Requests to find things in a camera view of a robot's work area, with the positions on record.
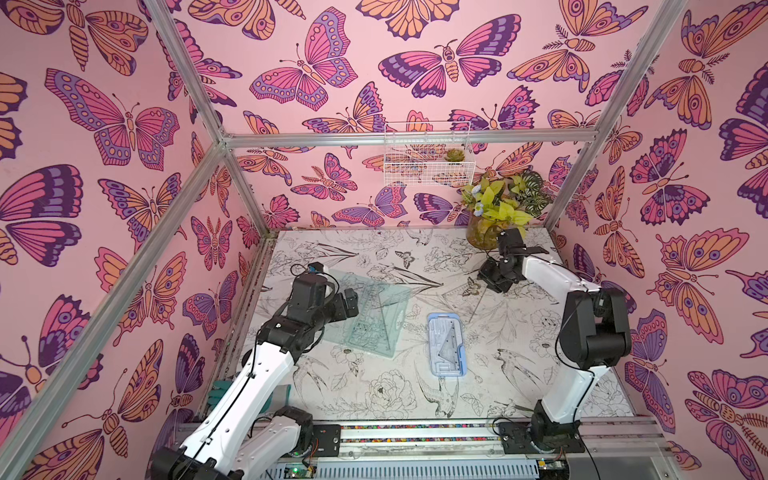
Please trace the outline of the green transparent ruler set pouch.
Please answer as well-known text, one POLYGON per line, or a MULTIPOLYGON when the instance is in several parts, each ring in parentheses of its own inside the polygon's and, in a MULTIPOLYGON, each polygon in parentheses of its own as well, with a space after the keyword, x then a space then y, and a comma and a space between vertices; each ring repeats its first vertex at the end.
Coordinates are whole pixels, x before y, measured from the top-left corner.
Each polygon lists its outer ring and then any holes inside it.
POLYGON ((404 284, 385 283, 340 270, 331 270, 330 274, 339 281, 342 291, 355 291, 359 313, 329 324, 323 340, 393 358, 412 297, 411 289, 404 284))

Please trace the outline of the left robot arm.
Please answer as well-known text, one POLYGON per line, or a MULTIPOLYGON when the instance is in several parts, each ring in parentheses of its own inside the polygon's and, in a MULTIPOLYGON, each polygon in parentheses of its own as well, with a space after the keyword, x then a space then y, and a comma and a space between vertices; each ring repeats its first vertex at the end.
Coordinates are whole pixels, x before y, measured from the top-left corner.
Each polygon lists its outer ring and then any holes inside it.
POLYGON ((245 364, 210 414, 176 448, 150 462, 152 479, 257 479, 284 456, 306 460, 318 444, 312 414, 289 405, 268 424, 261 410, 327 325, 357 317, 359 300, 312 264, 293 279, 286 301, 259 329, 245 364))

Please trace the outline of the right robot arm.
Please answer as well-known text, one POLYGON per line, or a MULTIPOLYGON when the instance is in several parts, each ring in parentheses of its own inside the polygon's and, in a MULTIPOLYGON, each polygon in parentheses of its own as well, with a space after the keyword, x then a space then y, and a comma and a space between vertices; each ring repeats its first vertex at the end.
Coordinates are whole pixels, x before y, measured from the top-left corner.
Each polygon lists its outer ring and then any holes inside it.
POLYGON ((487 258, 478 274, 491 290, 505 293, 528 281, 564 307, 554 341, 561 367, 528 427, 536 450, 558 452, 580 438, 582 404, 632 349, 625 294, 579 277, 542 247, 526 245, 516 228, 498 234, 497 249, 498 256, 487 258))

